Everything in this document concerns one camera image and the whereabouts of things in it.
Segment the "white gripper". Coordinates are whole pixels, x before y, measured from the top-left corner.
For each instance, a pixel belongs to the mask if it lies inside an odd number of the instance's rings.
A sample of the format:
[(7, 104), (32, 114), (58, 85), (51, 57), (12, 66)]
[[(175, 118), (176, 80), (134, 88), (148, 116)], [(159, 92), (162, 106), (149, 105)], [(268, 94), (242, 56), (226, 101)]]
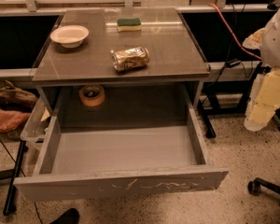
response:
[[(280, 67), (280, 8), (265, 28), (258, 29), (243, 42), (246, 49), (260, 49), (261, 59), (272, 67)], [(257, 132), (267, 126), (280, 108), (280, 69), (257, 75), (250, 92), (244, 126)]]

